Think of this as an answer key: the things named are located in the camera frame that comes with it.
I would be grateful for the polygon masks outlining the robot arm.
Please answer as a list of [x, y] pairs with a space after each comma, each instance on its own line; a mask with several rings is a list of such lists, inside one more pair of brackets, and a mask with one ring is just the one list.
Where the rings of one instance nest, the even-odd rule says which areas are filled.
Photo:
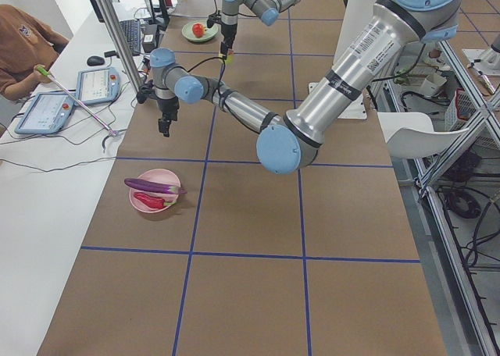
[[404, 46], [454, 37], [461, 2], [376, 0], [368, 24], [334, 60], [303, 103], [283, 115], [263, 108], [221, 79], [191, 75], [167, 48], [151, 52], [152, 78], [139, 87], [137, 101], [151, 98], [157, 102], [162, 113], [159, 131], [164, 136], [177, 120], [181, 102], [209, 101], [257, 134], [256, 153], [267, 170], [288, 174], [315, 160], [326, 129]]
[[240, 6], [245, 5], [266, 26], [275, 23], [278, 16], [297, 5], [301, 0], [222, 0], [221, 8], [207, 18], [207, 27], [220, 25], [223, 40], [220, 43], [220, 57], [228, 60], [233, 55], [233, 45], [238, 30]]

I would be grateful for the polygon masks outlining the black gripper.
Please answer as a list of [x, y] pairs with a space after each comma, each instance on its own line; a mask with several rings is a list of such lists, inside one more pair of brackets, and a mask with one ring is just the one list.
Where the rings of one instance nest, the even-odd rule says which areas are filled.
[[208, 28], [212, 28], [215, 24], [219, 24], [221, 27], [223, 41], [220, 42], [220, 56], [233, 55], [232, 44], [238, 28], [238, 13], [228, 15], [223, 12], [215, 12], [208, 16], [206, 22]]
[[156, 86], [152, 80], [149, 80], [138, 88], [136, 94], [139, 104], [145, 103], [148, 98], [156, 101], [161, 112], [161, 117], [158, 119], [159, 132], [164, 137], [169, 137], [171, 122], [177, 121], [180, 108], [178, 97], [168, 88]]

